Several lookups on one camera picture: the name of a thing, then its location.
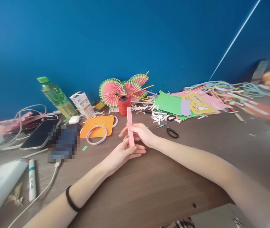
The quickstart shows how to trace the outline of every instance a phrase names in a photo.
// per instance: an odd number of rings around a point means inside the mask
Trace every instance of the white pen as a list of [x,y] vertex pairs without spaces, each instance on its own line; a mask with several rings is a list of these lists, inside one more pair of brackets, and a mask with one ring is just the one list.
[[35,160],[31,159],[28,163],[29,168],[29,201],[33,201],[37,197],[36,189],[36,174],[35,174]]

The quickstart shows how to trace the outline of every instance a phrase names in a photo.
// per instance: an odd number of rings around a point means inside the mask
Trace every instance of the purple paper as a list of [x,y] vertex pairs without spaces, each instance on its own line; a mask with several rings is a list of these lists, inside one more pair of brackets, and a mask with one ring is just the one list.
[[181,105],[180,105],[180,111],[183,116],[190,116],[191,115],[191,102],[189,100],[181,100]]

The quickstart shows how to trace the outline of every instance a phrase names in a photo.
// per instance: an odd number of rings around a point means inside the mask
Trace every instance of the black scissors handle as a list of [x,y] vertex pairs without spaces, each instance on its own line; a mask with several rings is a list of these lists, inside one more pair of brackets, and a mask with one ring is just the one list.
[[170,116],[166,119],[166,122],[168,123],[168,122],[171,122],[171,121],[173,121],[173,120],[175,120],[175,119],[176,119],[176,116],[170,115]]
[[177,132],[175,132],[175,131],[174,131],[173,129],[171,129],[171,128],[167,128],[166,131],[167,131],[167,133],[169,134],[169,136],[171,136],[171,137],[173,137],[173,138],[178,138],[178,137],[179,137],[179,135],[177,134]]

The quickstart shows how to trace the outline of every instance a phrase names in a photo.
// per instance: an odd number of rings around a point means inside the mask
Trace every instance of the plastic bottle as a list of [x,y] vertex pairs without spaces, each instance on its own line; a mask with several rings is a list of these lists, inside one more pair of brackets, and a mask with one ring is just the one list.
[[37,80],[42,84],[42,92],[62,112],[66,119],[77,116],[78,112],[56,84],[50,83],[47,77],[39,77]]

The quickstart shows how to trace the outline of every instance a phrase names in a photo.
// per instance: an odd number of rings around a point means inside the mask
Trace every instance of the paper fan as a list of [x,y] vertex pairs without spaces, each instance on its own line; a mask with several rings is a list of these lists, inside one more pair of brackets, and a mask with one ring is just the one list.
[[[147,82],[148,76],[144,77],[144,74],[135,74],[133,77],[131,77],[130,80],[136,81],[136,82],[140,83],[140,86],[143,86]],[[134,93],[134,95],[139,96],[139,97],[145,97],[147,94],[148,93],[143,91],[143,90]]]
[[118,106],[118,97],[125,96],[126,90],[123,83],[115,78],[106,79],[99,87],[99,96],[103,103],[109,107]]
[[138,82],[128,80],[124,81],[123,84],[126,89],[126,96],[131,100],[132,103],[137,103],[138,101],[141,100],[140,98],[131,95],[141,90],[141,86]]

